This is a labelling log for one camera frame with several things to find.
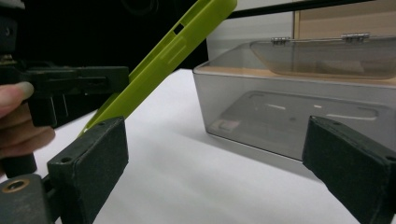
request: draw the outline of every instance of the lime green plastic case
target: lime green plastic case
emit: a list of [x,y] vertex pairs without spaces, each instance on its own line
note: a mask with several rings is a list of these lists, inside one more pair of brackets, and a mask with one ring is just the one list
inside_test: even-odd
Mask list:
[[114,117],[125,119],[224,21],[236,0],[198,0],[129,75],[127,88],[114,93],[83,129]]

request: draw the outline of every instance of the clear container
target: clear container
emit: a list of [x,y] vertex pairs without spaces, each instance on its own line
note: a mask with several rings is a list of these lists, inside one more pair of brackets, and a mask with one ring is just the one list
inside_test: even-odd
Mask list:
[[251,46],[193,70],[208,133],[300,161],[308,119],[318,116],[396,150],[396,78],[282,76]]
[[288,76],[396,77],[396,37],[343,35],[341,38],[252,42],[253,52],[274,73]]

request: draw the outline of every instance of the white panel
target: white panel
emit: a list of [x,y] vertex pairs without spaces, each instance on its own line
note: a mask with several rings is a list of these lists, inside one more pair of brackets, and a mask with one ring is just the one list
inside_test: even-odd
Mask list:
[[[291,2],[290,0],[242,0],[236,10],[264,7]],[[292,36],[292,12],[255,16],[224,21],[207,38],[209,60],[239,44],[256,39]]]

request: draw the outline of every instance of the transparent lid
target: transparent lid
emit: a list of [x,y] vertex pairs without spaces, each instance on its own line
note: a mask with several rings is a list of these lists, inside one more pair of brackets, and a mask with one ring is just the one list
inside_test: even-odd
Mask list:
[[270,71],[300,77],[396,77],[396,37],[343,35],[341,38],[255,41],[250,48]]

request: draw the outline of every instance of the green phone case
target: green phone case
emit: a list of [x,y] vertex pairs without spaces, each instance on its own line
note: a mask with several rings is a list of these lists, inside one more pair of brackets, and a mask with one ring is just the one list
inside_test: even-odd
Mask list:
[[114,93],[83,129],[114,117],[125,119],[224,21],[237,0],[198,0],[129,75],[127,88]]

